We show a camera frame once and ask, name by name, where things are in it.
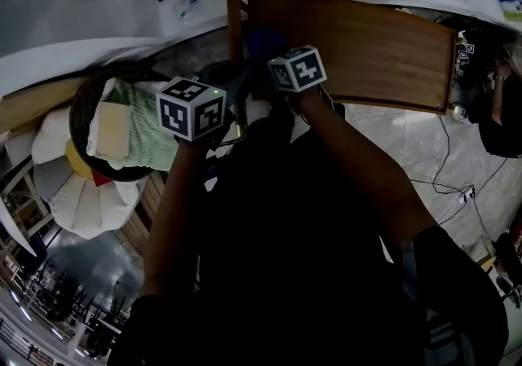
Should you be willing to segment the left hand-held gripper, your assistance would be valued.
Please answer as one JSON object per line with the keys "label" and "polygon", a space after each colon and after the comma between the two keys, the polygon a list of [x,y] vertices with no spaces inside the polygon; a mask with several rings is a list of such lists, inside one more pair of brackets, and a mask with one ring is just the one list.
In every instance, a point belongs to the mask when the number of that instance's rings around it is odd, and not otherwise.
{"label": "left hand-held gripper", "polygon": [[208,64],[196,75],[202,82],[228,82],[226,89],[175,77],[156,93],[160,128],[187,141],[223,126],[227,106],[238,104],[251,92],[255,70],[248,60],[224,60]]}

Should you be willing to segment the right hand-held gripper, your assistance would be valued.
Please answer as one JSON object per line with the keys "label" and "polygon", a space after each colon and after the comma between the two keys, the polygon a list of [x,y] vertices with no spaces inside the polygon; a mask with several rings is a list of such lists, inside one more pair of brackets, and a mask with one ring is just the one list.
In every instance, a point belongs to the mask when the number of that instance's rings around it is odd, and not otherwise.
{"label": "right hand-held gripper", "polygon": [[301,92],[327,80],[319,51],[313,46],[301,46],[268,61],[276,88]]}

